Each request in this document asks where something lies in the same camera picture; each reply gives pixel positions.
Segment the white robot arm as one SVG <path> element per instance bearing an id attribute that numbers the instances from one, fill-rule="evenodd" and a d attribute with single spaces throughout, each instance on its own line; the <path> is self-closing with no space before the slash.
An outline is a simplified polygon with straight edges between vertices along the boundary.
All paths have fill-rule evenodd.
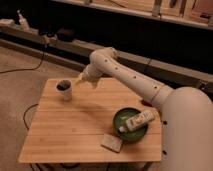
<path id="1" fill-rule="evenodd" d="M 90 54 L 77 81 L 96 85 L 108 74 L 123 83 L 162 117 L 162 171 L 213 171 L 213 101 L 194 87 L 173 89 L 116 61 L 105 47 Z"/>

